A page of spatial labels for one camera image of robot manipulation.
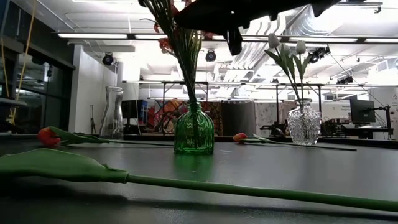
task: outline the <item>dark gray tabletop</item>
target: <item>dark gray tabletop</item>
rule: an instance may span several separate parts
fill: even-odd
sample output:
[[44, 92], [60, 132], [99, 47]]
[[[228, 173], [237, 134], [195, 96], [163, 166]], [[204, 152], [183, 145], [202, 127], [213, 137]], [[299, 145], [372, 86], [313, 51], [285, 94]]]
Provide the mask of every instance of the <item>dark gray tabletop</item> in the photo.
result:
[[[3, 143], [0, 155], [38, 147], [33, 141]], [[116, 144], [59, 149], [137, 175], [398, 200], [398, 151], [356, 148], [350, 152], [216, 143], [213, 156]], [[395, 223], [398, 215], [138, 184], [29, 177], [0, 183], [0, 220], [2, 224]]]

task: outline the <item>white tulip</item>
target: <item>white tulip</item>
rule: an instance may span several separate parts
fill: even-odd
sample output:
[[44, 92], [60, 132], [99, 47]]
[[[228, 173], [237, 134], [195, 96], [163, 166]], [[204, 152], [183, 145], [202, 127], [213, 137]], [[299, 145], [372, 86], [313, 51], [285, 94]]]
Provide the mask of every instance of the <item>white tulip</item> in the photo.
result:
[[276, 48], [280, 45], [279, 39], [275, 34], [268, 35], [269, 48]]
[[302, 40], [299, 40], [296, 45], [296, 52], [298, 54], [304, 54], [306, 50], [307, 50], [307, 47], [305, 46], [305, 42]]
[[282, 44], [282, 46], [284, 46], [284, 52], [287, 54], [287, 55], [290, 55], [290, 53], [292, 52], [291, 50], [290, 50], [290, 47], [288, 46], [288, 45], [286, 45], [286, 44]]

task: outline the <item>green glass vase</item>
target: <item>green glass vase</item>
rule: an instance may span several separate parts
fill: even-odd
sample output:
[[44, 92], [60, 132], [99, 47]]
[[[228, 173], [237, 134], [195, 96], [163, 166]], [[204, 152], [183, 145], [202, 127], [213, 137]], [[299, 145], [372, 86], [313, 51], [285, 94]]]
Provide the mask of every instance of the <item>green glass vase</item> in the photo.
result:
[[176, 154], [212, 154], [214, 124], [202, 112], [199, 102], [188, 102], [188, 112], [175, 123], [174, 152]]

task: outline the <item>vase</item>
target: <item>vase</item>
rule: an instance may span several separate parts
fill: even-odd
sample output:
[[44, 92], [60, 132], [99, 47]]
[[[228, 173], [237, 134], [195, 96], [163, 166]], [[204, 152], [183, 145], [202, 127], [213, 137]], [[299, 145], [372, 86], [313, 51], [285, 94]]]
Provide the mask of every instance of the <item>vase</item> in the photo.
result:
[[176, 154], [212, 154], [214, 124], [202, 112], [199, 102], [188, 102], [188, 112], [175, 122], [174, 152]]
[[321, 130], [321, 113], [311, 108], [311, 99], [296, 100], [297, 108], [287, 118], [294, 144], [315, 145]]
[[123, 140], [122, 99], [122, 88], [106, 87], [106, 107], [101, 120], [100, 138]]

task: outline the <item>yellow cable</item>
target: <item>yellow cable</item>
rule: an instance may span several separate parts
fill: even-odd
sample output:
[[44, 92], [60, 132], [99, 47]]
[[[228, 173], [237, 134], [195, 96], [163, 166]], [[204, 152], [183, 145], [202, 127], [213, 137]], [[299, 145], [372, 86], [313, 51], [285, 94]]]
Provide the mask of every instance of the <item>yellow cable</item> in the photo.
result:
[[10, 92], [8, 90], [8, 78], [7, 78], [7, 71], [6, 71], [6, 58], [4, 57], [4, 43], [1, 38], [1, 58], [2, 58], [2, 68], [4, 70], [4, 79], [6, 80], [6, 92], [7, 97], [10, 98]]
[[[29, 52], [29, 44], [30, 44], [30, 38], [32, 37], [32, 28], [33, 28], [33, 22], [35, 20], [35, 13], [36, 13], [36, 5], [37, 5], [37, 0], [33, 0], [33, 12], [32, 12], [32, 19], [30, 20], [30, 27], [29, 27], [29, 35], [27, 36], [27, 42], [26, 42], [26, 50], [25, 50], [25, 55], [24, 55], [24, 65], [22, 66], [22, 71], [21, 71], [21, 77], [19, 79], [19, 86], [18, 86], [18, 93], [16, 97], [16, 101], [19, 100], [19, 93], [21, 92], [21, 86], [22, 86], [22, 79], [24, 77], [24, 72], [25, 72], [25, 67], [26, 67], [26, 61], [27, 61], [27, 53]], [[15, 115], [17, 113], [17, 108], [14, 108], [14, 113], [12, 114], [12, 124], [15, 124]]]

